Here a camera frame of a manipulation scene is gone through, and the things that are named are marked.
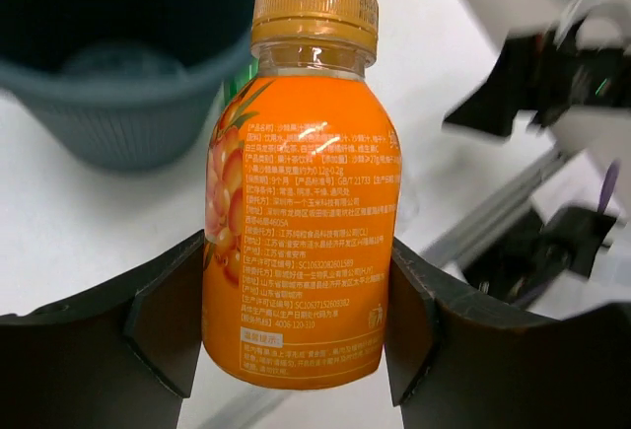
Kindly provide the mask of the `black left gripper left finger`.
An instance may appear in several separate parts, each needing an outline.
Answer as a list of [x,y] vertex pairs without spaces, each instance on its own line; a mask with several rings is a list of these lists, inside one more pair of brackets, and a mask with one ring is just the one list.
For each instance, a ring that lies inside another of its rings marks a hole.
[[201,346],[203,234],[1,318],[4,428],[175,428]]

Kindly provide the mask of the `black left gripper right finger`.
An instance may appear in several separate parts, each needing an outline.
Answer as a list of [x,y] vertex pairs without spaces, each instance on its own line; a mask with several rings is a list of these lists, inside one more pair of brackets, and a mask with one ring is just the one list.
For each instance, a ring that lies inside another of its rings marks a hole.
[[392,247],[392,402],[407,428],[626,428],[630,307],[565,321],[514,308]]

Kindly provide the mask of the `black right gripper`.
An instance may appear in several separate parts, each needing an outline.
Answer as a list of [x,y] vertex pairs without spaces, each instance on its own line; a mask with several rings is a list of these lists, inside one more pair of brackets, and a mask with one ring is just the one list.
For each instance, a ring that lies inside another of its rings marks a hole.
[[511,128],[521,111],[547,128],[572,107],[630,109],[630,43],[578,46],[585,21],[555,42],[556,28],[509,36],[486,80],[449,112],[444,125]]

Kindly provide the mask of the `orange juice plastic bottle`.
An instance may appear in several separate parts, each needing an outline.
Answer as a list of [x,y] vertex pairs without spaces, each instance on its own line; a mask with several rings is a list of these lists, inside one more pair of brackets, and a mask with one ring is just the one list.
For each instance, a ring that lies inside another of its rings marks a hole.
[[209,142],[202,341],[250,384],[309,391],[374,373],[402,176],[366,83],[377,0],[255,0],[256,75]]

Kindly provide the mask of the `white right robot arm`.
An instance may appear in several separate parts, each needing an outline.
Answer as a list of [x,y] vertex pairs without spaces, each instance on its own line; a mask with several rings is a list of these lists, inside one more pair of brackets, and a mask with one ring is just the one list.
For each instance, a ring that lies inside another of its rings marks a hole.
[[630,0],[465,0],[498,58],[446,116],[501,140],[520,116],[568,156],[620,165],[630,202]]

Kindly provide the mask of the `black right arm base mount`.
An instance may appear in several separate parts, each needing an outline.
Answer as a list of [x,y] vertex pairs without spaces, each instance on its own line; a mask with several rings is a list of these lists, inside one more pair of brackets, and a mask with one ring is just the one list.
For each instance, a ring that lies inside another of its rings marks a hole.
[[578,204],[546,223],[533,211],[468,264],[463,274],[479,291],[519,309],[533,304],[564,271],[588,278],[596,253],[618,218]]

